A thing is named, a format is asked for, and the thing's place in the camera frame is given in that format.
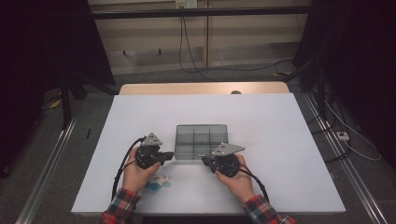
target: handheld controller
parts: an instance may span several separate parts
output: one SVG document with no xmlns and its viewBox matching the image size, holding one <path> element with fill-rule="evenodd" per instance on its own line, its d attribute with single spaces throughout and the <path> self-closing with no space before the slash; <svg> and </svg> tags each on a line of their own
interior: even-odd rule
<svg viewBox="0 0 396 224">
<path fill-rule="evenodd" d="M 209 166 L 210 170 L 214 174 L 216 171 L 221 172 L 223 175 L 228 177 L 235 176 L 239 171 L 239 160 L 234 155 L 235 152 L 245 150 L 244 147 L 221 143 L 215 151 L 211 153 L 215 156 L 214 159 L 211 157 L 202 157 L 202 162 L 205 166 Z"/>
<path fill-rule="evenodd" d="M 163 165 L 165 161 L 172 160 L 175 153 L 160 152 L 159 145 L 162 144 L 163 142 L 154 133 L 150 133 L 136 151 L 137 166 L 147 169 L 158 161 Z"/>
</svg>

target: electrical box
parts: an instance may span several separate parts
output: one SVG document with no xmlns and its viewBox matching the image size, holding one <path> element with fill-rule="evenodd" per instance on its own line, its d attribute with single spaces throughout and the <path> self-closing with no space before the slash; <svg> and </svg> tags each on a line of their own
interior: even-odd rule
<svg viewBox="0 0 396 224">
<path fill-rule="evenodd" d="M 186 8 L 186 0 L 176 0 L 176 8 Z"/>
<path fill-rule="evenodd" d="M 186 0 L 186 8 L 198 8 L 197 0 Z"/>
</svg>

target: metal rail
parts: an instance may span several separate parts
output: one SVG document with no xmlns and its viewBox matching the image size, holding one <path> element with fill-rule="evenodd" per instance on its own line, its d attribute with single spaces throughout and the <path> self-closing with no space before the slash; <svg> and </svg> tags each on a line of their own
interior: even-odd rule
<svg viewBox="0 0 396 224">
<path fill-rule="evenodd" d="M 41 176 L 38 178 L 35 183 L 35 187 L 29 195 L 24 207 L 21 210 L 21 213 L 16 221 L 16 224 L 30 224 L 35 217 L 35 212 L 38 209 L 38 206 L 41 203 L 41 200 L 44 197 L 44 194 L 50 184 L 50 179 L 58 165 L 58 162 L 62 156 L 66 143 L 72 133 L 74 126 L 76 124 L 77 116 L 74 116 L 66 128 L 62 130 L 58 142 L 56 143 L 54 149 L 52 150 L 51 155 L 49 156 L 49 160 L 47 161 L 46 166 L 44 167 Z"/>
<path fill-rule="evenodd" d="M 93 11 L 92 13 L 64 12 L 52 15 L 61 20 L 114 20 L 137 18 L 247 16 L 332 13 L 335 7 L 235 7 L 235 8 L 187 8 L 141 11 Z"/>
<path fill-rule="evenodd" d="M 330 129 L 330 125 L 327 121 L 323 120 L 319 116 L 319 112 L 316 110 L 317 103 L 312 96 L 309 96 L 308 93 L 304 94 L 305 100 L 308 102 L 309 107 L 311 108 L 312 112 L 315 116 L 318 116 L 318 125 L 322 130 Z M 345 153 L 344 148 L 342 147 L 340 141 L 336 137 L 335 133 L 325 132 L 325 137 L 329 141 L 329 144 L 332 148 L 332 151 L 336 156 L 340 156 Z M 359 199 L 361 200 L 361 204 L 367 211 L 368 216 L 375 224 L 387 224 L 387 219 L 385 218 L 384 214 L 381 211 L 378 203 L 376 202 L 373 194 L 364 184 L 361 176 L 359 175 L 358 171 L 352 164 L 352 161 L 349 158 L 345 158 L 340 160 L 340 164 L 343 167 L 349 182 L 353 186 L 354 190 L 358 194 Z"/>
</svg>

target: person's left hand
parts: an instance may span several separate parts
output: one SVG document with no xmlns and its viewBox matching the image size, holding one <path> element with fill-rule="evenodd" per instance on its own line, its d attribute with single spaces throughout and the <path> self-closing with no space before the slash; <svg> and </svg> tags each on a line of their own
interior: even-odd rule
<svg viewBox="0 0 396 224">
<path fill-rule="evenodd" d="M 128 164 L 129 162 L 134 161 L 125 168 L 122 182 L 122 187 L 132 191 L 133 193 L 137 193 L 145 187 L 151 175 L 155 174 L 161 166 L 161 163 L 157 162 L 146 170 L 138 167 L 135 162 L 136 150 L 137 147 L 131 150 L 128 161 L 125 163 Z"/>
</svg>

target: gray carpet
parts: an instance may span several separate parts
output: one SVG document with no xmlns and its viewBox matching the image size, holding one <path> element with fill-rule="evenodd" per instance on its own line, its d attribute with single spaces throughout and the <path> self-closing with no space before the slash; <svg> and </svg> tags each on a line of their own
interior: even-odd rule
<svg viewBox="0 0 396 224">
<path fill-rule="evenodd" d="M 240 65 L 227 68 L 254 69 L 260 67 L 263 67 L 263 65 Z M 290 63 L 280 63 L 276 68 L 272 66 L 268 69 L 257 71 L 216 70 L 205 71 L 203 74 L 218 81 L 270 81 L 276 79 L 272 76 L 276 69 L 286 72 L 291 71 L 293 66 Z M 180 70 L 115 76 L 115 79 L 117 89 L 124 83 L 210 81 L 197 73 L 185 73 Z M 314 115 L 298 88 L 298 80 L 295 79 L 290 82 L 289 87 L 294 93 L 305 119 L 312 119 Z M 98 217 L 81 217 L 70 212 L 113 99 L 112 96 L 101 93 L 90 86 L 87 86 L 86 90 L 89 95 L 85 101 L 72 101 L 72 107 L 75 108 L 75 111 L 81 108 L 81 112 L 32 223 L 97 223 L 99 220 Z M 353 118 L 348 115 L 345 107 L 342 107 L 344 108 L 348 124 L 357 128 Z M 62 121 L 62 109 L 60 107 L 44 111 L 25 149 L 12 163 L 10 177 L 0 179 L 1 223 L 15 223 L 17 220 L 27 197 L 58 140 Z M 311 122 L 309 128 L 312 132 L 319 130 L 316 122 Z M 89 138 L 87 138 L 89 129 L 91 129 L 91 132 Z M 336 131 L 341 130 L 341 127 L 337 123 L 334 129 Z M 323 159 L 327 160 L 334 157 L 324 134 L 317 133 L 313 134 L 313 136 Z M 367 155 L 375 156 L 375 152 L 371 147 L 358 136 L 352 134 L 351 140 L 353 147 Z M 396 215 L 394 213 L 396 211 L 395 170 L 385 160 L 368 161 L 353 152 L 349 158 L 369 190 L 373 193 L 388 222 L 396 223 Z M 306 216 L 293 214 L 292 216 L 300 223 L 373 223 L 340 163 L 336 161 L 327 166 L 329 172 L 337 176 L 333 181 L 346 206 L 346 212 L 334 215 Z M 143 222 L 248 223 L 248 220 L 245 217 L 145 217 Z"/>
</svg>

